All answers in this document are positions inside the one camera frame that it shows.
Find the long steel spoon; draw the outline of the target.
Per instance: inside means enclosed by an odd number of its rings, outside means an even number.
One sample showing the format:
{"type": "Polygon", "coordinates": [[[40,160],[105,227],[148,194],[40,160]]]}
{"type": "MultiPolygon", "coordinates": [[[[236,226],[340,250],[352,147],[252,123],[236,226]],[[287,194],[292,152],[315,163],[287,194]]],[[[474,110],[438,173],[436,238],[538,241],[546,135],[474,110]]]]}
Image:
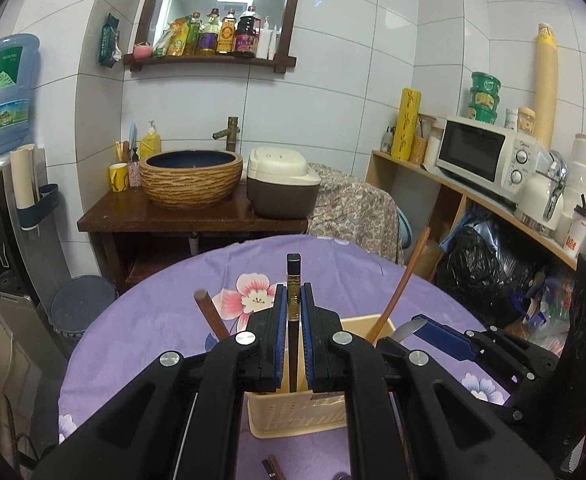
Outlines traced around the long steel spoon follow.
{"type": "Polygon", "coordinates": [[[414,320],[398,326],[389,338],[401,344],[406,338],[410,337],[415,332],[418,332],[418,330],[421,330],[425,323],[427,323],[427,321],[424,318],[415,318],[414,320]]]}

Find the reddish brown chopstick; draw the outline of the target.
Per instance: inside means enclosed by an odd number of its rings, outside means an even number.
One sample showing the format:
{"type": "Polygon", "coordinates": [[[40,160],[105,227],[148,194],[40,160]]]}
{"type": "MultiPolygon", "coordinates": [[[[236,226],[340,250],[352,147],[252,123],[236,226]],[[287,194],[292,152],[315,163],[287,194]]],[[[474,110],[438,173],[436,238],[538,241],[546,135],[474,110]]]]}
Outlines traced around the reddish brown chopstick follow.
{"type": "Polygon", "coordinates": [[[421,258],[421,252],[425,244],[427,244],[427,239],[429,238],[431,229],[426,226],[420,236],[418,237],[417,243],[415,243],[415,249],[409,259],[409,262],[404,270],[403,275],[400,277],[398,284],[395,287],[393,295],[389,298],[389,302],[387,303],[384,311],[378,317],[378,320],[375,321],[371,329],[369,330],[366,341],[370,342],[371,344],[376,341],[381,333],[382,328],[386,324],[387,320],[393,313],[395,307],[399,303],[401,296],[403,296],[404,291],[409,283],[410,278],[412,277],[413,271],[415,271],[415,267],[417,266],[418,262],[421,258]]]}

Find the black chopstick gold band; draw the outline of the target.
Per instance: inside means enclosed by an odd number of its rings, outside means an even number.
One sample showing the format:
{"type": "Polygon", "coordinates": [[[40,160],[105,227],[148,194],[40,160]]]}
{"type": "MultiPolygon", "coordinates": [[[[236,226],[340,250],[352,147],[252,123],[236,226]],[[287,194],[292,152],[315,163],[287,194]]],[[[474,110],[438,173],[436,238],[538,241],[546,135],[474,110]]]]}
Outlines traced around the black chopstick gold band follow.
{"type": "Polygon", "coordinates": [[[299,368],[299,294],[301,255],[287,254],[287,343],[289,344],[289,391],[297,390],[299,368]]]}

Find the dark brown chopstick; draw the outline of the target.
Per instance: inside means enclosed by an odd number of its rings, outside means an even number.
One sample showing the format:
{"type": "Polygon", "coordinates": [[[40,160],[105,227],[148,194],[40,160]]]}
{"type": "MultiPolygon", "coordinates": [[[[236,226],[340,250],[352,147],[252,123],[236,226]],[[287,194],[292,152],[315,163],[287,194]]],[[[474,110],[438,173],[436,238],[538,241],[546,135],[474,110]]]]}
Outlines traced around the dark brown chopstick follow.
{"type": "Polygon", "coordinates": [[[268,455],[265,460],[261,461],[261,464],[269,480],[287,480],[275,456],[268,455]]]}

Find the purple floral tablecloth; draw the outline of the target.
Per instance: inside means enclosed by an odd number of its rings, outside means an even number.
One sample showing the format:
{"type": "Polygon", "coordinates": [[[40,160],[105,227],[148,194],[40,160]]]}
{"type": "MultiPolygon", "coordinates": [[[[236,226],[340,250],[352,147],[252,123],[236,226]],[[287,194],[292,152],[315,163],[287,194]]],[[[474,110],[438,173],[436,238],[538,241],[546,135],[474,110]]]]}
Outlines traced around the purple floral tablecloth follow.
{"type": "MultiPolygon", "coordinates": [[[[197,289],[212,293],[234,333],[258,307],[270,307],[267,296],[285,282],[285,257],[293,252],[302,256],[302,281],[313,286],[316,304],[341,318],[380,314],[404,271],[354,243],[310,235],[267,237],[176,263],[120,296],[81,337],[58,399],[60,443],[163,351],[206,351],[211,331],[195,304],[197,289]]],[[[391,320],[400,326],[421,312],[459,332],[484,330],[456,300],[414,275],[391,320]]],[[[415,337],[403,342],[429,353],[478,399],[504,404],[509,398],[476,364],[458,362],[415,337]]],[[[287,479],[349,473],[345,428],[263,440],[252,436],[245,415],[235,479],[267,479],[261,462],[268,455],[276,457],[287,479]]]]}

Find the black plastic bag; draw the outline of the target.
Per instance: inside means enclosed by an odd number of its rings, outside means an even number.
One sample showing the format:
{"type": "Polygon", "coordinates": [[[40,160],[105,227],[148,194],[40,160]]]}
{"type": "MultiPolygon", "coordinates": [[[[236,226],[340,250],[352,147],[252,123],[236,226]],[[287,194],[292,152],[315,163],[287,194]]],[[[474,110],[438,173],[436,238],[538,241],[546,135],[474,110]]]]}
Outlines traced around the black plastic bag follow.
{"type": "Polygon", "coordinates": [[[500,328],[522,318],[523,297],[550,263],[534,240],[493,220],[461,226],[443,249],[435,285],[481,323],[500,328]]]}

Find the colourful plastic bags pile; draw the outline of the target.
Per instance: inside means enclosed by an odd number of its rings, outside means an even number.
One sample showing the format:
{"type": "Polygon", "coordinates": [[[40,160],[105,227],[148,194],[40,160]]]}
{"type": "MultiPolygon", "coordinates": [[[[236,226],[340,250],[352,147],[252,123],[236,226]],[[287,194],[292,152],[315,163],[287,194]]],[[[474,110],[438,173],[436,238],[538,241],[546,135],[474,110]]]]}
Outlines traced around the colourful plastic bags pile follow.
{"type": "Polygon", "coordinates": [[[571,326],[575,277],[575,272],[564,266],[538,272],[524,292],[511,294],[518,318],[506,331],[561,356],[571,326]]]}

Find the beige perforated utensil holder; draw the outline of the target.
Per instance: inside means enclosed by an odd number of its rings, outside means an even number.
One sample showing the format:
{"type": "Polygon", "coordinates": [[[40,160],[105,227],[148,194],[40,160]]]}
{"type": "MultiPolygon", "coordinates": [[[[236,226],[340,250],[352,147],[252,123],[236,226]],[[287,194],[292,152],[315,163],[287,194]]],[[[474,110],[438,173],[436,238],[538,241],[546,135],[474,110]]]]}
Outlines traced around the beige perforated utensil holder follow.
{"type": "Polygon", "coordinates": [[[345,427],[353,418],[371,413],[355,405],[363,404],[367,392],[382,394],[380,386],[365,385],[368,379],[384,372],[380,354],[366,341],[378,317],[369,314],[340,318],[342,330],[332,336],[332,347],[343,362],[343,382],[336,392],[311,391],[304,375],[301,388],[295,392],[282,388],[275,393],[250,393],[247,419],[251,434],[258,439],[305,436],[345,427]]]}

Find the wooden shelf unit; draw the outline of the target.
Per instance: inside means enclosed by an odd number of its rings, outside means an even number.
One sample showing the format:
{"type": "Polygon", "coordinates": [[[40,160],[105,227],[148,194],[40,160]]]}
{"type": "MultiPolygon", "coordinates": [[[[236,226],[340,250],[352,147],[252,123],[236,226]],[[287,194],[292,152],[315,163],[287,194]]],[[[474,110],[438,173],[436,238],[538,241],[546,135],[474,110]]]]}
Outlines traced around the wooden shelf unit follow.
{"type": "MultiPolygon", "coordinates": [[[[444,256],[444,244],[461,226],[465,226],[468,223],[493,220],[502,226],[512,226],[546,250],[550,257],[550,263],[544,272],[548,273],[550,270],[564,266],[573,270],[576,274],[578,270],[578,258],[581,256],[571,258],[563,255],[561,249],[553,240],[534,233],[531,229],[522,226],[517,221],[509,221],[503,214],[499,214],[496,208],[490,207],[486,200],[482,200],[482,198],[479,198],[479,196],[476,196],[471,191],[464,190],[461,185],[447,183],[443,178],[437,178],[435,181],[441,188],[439,189],[431,218],[427,224],[434,230],[432,236],[441,242],[441,245],[439,245],[441,253],[439,254],[438,262],[444,256]]],[[[489,328],[500,328],[495,325],[485,326],[489,328]]],[[[506,331],[507,326],[500,329],[508,333],[506,331]]]]}

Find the white electric kettle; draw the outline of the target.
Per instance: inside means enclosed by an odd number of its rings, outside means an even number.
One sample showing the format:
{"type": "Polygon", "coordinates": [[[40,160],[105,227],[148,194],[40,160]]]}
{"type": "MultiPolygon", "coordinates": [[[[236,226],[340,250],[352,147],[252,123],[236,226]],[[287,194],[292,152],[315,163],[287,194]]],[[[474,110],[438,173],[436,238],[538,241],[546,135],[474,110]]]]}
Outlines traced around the white electric kettle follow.
{"type": "Polygon", "coordinates": [[[514,217],[544,237],[558,228],[569,168],[557,151],[541,150],[535,171],[526,178],[514,217]]]}

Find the woven basket sink basin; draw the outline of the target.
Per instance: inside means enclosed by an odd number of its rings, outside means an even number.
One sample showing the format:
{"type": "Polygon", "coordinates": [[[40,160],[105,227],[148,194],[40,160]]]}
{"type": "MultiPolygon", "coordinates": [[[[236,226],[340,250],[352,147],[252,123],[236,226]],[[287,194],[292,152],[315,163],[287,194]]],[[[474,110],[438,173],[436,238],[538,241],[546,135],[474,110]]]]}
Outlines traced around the woven basket sink basin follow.
{"type": "Polygon", "coordinates": [[[142,188],[159,207],[200,209],[227,200],[243,170],[239,154],[227,151],[164,152],[140,162],[142,188]]]}

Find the grey water dispenser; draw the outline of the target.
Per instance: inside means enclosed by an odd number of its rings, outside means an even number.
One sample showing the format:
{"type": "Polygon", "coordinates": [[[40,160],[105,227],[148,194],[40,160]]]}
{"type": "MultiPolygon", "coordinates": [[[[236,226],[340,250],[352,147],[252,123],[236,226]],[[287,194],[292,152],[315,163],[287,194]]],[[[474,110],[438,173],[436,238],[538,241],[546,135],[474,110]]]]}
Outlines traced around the grey water dispenser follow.
{"type": "Polygon", "coordinates": [[[0,318],[43,374],[60,377],[69,350],[53,329],[49,313],[70,273],[53,213],[58,190],[48,184],[41,148],[35,150],[34,163],[35,188],[43,203],[32,215],[37,224],[25,230],[15,203],[10,158],[0,157],[0,318]]]}

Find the tall stack paper cups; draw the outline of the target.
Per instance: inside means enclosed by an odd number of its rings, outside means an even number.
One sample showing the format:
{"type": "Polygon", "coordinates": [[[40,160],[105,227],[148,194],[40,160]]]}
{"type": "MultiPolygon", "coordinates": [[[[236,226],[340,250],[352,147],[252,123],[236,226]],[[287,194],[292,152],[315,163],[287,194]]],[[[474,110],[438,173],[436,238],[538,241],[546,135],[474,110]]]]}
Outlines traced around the tall stack paper cups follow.
{"type": "Polygon", "coordinates": [[[555,129],[558,92],[558,47],[554,29],[538,24],[535,58],[534,136],[544,148],[551,148],[555,129]]]}

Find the wooden framed wall mirror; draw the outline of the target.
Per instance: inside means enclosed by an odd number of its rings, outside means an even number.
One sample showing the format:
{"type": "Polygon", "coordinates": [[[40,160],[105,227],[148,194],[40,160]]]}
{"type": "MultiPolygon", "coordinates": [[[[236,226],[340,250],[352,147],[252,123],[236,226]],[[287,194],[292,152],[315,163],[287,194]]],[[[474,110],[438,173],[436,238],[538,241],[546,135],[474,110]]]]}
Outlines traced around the wooden framed wall mirror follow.
{"type": "Polygon", "coordinates": [[[296,66],[290,53],[299,0],[144,0],[124,64],[230,63],[296,66]]]}

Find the green packet on wall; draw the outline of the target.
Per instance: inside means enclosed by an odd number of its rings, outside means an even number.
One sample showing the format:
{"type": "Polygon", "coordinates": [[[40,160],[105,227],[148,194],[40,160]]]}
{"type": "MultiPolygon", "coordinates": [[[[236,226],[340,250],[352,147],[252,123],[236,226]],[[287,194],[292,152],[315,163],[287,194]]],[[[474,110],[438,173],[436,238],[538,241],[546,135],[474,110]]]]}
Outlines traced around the green packet on wall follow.
{"type": "Polygon", "coordinates": [[[119,49],[119,20],[108,14],[101,28],[98,63],[106,68],[113,68],[122,58],[119,49]]]}

